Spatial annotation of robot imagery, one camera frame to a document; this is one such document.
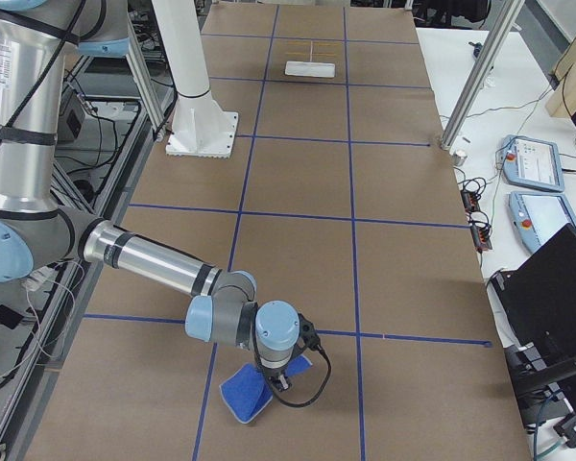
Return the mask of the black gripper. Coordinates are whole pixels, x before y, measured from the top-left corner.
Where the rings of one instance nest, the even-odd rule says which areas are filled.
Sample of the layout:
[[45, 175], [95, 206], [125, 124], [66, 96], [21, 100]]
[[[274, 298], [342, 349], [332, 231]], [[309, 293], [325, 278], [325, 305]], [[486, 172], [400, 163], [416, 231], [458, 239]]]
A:
[[278, 392], [285, 392], [292, 386], [290, 378], [286, 375], [286, 366], [269, 368], [261, 366], [261, 372], [269, 384], [273, 384]]

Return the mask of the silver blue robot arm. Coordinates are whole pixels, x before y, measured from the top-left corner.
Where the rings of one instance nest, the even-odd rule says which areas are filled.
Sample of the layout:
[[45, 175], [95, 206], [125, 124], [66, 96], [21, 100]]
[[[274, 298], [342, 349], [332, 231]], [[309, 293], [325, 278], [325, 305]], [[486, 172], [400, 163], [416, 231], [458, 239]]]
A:
[[130, 50], [124, 1], [0, 1], [0, 282], [77, 255], [189, 295], [191, 337], [251, 351], [264, 383], [289, 388], [303, 319], [282, 301], [258, 304], [253, 277], [122, 230], [50, 193], [65, 57]]

